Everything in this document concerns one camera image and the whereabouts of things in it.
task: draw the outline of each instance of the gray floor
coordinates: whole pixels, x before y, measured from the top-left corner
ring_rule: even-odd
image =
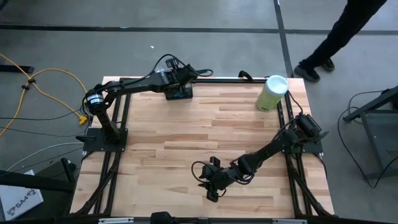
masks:
[[[337,20],[345,0],[280,0],[286,29],[328,30]],[[388,1],[369,21],[365,30],[398,30],[398,1]],[[11,1],[0,12],[0,22],[73,26],[196,27],[277,29],[272,0],[117,0],[117,1]],[[310,54],[324,35],[287,35],[292,66]],[[398,178],[382,179],[370,189],[338,139],[336,122],[355,93],[394,87],[398,83],[396,58],[398,35],[357,35],[333,60],[333,73],[319,71],[317,84],[307,83],[312,114],[330,134],[323,140],[328,182],[335,212],[346,218],[398,222]],[[172,53],[195,68],[212,68],[216,76],[235,77],[246,70],[255,77],[287,76],[279,34],[204,32],[56,32],[0,30],[0,53],[36,70],[62,68],[79,76],[87,88],[100,83],[105,75],[143,75],[163,54]],[[56,72],[40,75],[38,85],[50,94],[79,108],[83,91],[70,77]],[[0,116],[15,113],[25,77],[0,76],[2,106]],[[376,94],[354,100],[360,106]],[[49,118],[67,113],[62,105],[28,91],[20,117]],[[5,126],[6,120],[0,121]],[[55,121],[16,121],[12,128],[69,135],[83,130],[76,116]],[[363,128],[342,124],[342,135],[366,172],[376,166]],[[36,136],[7,131],[0,137],[0,169],[43,147],[74,138]],[[77,149],[59,147],[17,166]],[[80,166],[81,152],[66,156]],[[39,171],[48,162],[30,167]]]

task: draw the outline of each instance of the black shoe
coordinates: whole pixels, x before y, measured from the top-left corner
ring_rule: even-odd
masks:
[[[333,61],[330,58],[328,60],[326,60],[325,63],[321,64],[321,66],[327,72],[332,72],[335,69],[335,64],[333,63]]]
[[[299,65],[297,65],[294,69],[294,73],[313,83],[319,82],[319,80],[321,80],[321,77],[319,77],[318,73],[314,69],[306,70]]]

